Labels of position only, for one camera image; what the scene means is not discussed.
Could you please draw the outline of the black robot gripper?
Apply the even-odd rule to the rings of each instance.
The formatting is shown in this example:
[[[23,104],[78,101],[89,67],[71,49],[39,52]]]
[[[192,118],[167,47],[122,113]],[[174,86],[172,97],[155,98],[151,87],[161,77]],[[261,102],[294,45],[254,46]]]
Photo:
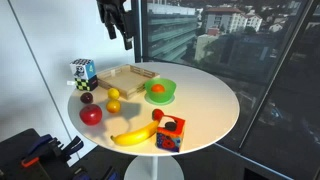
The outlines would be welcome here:
[[[124,47],[132,48],[133,12],[124,8],[126,0],[96,0],[101,22],[108,30],[109,38],[115,39],[115,29],[123,32]]]

